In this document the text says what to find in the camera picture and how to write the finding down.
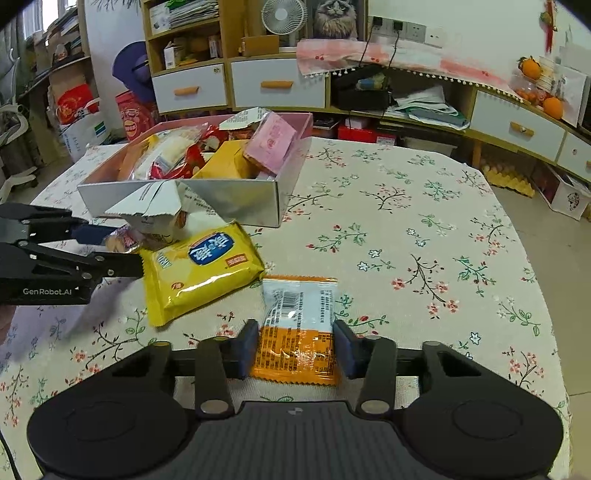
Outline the orange white label packet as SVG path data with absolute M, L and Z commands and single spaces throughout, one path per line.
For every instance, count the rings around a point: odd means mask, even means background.
M 276 383 L 335 386 L 334 278 L 263 278 L 264 319 L 250 375 Z

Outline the large yellow biscuit pack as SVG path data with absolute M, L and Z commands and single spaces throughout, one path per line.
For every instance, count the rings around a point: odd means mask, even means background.
M 148 321 L 156 328 L 248 286 L 266 271 L 236 222 L 139 255 Z

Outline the white shopping bag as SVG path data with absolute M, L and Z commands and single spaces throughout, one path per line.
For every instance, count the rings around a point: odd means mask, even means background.
M 93 96 L 87 84 L 73 87 L 58 98 L 56 116 L 61 138 L 73 162 L 88 147 L 103 144 L 110 136 L 101 99 Z

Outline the red gift bag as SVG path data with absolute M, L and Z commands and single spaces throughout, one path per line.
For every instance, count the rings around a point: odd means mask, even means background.
M 118 94 L 115 101 L 128 141 L 134 140 L 157 123 L 158 111 L 154 102 L 143 102 L 130 90 Z

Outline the yellow snack packet in box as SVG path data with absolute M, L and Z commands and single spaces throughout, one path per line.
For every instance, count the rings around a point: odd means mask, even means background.
M 247 143 L 249 143 L 247 140 L 225 141 L 192 179 L 256 178 L 259 175 L 259 168 L 243 155 Z

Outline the purple plush toy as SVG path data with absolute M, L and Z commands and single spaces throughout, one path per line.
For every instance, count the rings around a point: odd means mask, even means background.
M 154 102 L 151 73 L 143 41 L 126 45 L 116 55 L 112 75 L 142 102 Z

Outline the pink snack box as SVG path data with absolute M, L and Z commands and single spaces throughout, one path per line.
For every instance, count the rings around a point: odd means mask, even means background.
M 311 113 L 281 112 L 297 131 L 287 151 L 287 160 L 276 177 L 259 176 L 256 179 L 186 179 L 184 183 L 204 199 L 225 220 L 235 220 L 242 225 L 256 227 L 280 227 L 287 212 L 290 196 L 297 185 L 305 157 L 311 147 L 311 130 L 314 118 Z M 117 179 L 127 150 L 146 140 L 150 135 L 164 130 L 204 123 L 217 125 L 228 115 L 184 118 L 156 124 L 133 141 L 124 145 L 92 171 L 79 185 L 78 192 L 93 217 L 106 217 L 107 212 L 120 200 L 142 188 L 146 180 Z

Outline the pink wrapped snack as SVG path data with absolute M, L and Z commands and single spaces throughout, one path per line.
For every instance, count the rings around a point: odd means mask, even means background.
M 287 151 L 296 135 L 297 130 L 287 120 L 270 112 L 259 123 L 256 132 L 246 144 L 243 155 L 260 170 L 277 175 L 283 168 Z

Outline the red box under cabinet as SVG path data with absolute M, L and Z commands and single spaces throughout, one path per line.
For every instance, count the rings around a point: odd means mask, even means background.
M 374 143 L 383 145 L 396 145 L 398 136 L 388 132 L 380 132 L 372 128 L 356 129 L 341 124 L 338 127 L 339 140 Z

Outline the wooden white drawer cabinet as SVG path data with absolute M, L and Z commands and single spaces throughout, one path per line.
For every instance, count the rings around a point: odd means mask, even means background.
M 145 1 L 141 5 L 145 46 L 155 102 L 162 114 L 197 110 L 268 107 L 274 110 L 360 116 L 386 126 L 458 134 L 475 152 L 493 145 L 551 163 L 581 180 L 590 177 L 590 73 L 571 67 L 566 56 L 535 56 L 509 40 L 523 40 L 497 23 L 480 35 L 473 52 L 447 41 L 444 31 L 391 13 L 390 2 L 352 1 L 358 39 L 386 45 L 407 40 L 476 60 L 509 79 L 518 95 L 507 97 L 474 85 L 404 70 L 365 65 L 346 72 L 304 76 L 297 68 L 297 45 L 263 26 L 265 1 Z M 315 38 L 312 16 L 320 1 L 303 1 L 308 20 L 297 43 Z M 518 68 L 532 56 L 539 80 Z M 559 98 L 561 120 L 542 107 Z

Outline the pink shelf cloth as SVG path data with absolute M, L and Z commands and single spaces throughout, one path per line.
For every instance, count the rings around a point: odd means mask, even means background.
M 365 65 L 379 65 L 474 85 L 507 97 L 518 97 L 507 77 L 498 75 L 484 64 L 407 40 L 386 45 L 353 40 L 304 39 L 297 43 L 295 59 L 298 70 L 304 76 L 342 73 Z

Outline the orange fruit lower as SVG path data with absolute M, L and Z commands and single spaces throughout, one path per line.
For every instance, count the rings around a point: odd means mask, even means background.
M 563 107 L 563 103 L 562 101 L 557 98 L 557 97 L 547 97 L 544 99 L 543 103 L 542 103 L 542 107 L 544 112 L 557 120 L 561 120 L 563 117 L 563 111 L 564 111 L 564 107 Z

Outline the orange fruit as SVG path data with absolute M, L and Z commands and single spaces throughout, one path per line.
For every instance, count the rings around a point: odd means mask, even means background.
M 563 111 L 564 111 L 564 107 L 563 107 L 563 103 L 562 101 L 557 98 L 557 97 L 547 97 L 544 99 L 543 103 L 542 103 L 542 107 L 544 112 L 557 120 L 561 120 L 563 117 Z
M 532 81 L 537 81 L 542 75 L 540 63 L 532 56 L 522 57 L 518 62 L 518 68 L 522 74 Z

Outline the white desk fan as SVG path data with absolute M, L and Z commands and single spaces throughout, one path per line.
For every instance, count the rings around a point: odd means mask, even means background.
M 307 24 L 308 10 L 301 0 L 266 0 L 260 17 L 267 31 L 287 37 L 288 45 L 294 47 L 298 33 Z

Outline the orange fruit upper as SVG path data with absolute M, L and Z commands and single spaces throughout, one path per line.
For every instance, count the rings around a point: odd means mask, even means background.
M 518 68 L 522 74 L 532 81 L 537 81 L 542 75 L 540 63 L 532 56 L 522 57 L 518 62 Z

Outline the cat picture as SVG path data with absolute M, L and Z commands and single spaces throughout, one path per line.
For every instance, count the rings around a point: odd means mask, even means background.
M 312 16 L 315 38 L 358 39 L 358 14 L 352 1 L 325 0 L 318 3 Z

